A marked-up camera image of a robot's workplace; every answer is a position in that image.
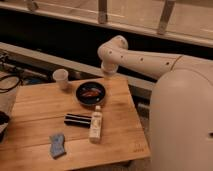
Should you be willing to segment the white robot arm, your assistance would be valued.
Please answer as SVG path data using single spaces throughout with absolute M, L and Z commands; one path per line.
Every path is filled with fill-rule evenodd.
M 98 48 L 101 69 L 157 81 L 150 99 L 152 171 L 213 171 L 213 60 L 133 51 L 118 35 Z

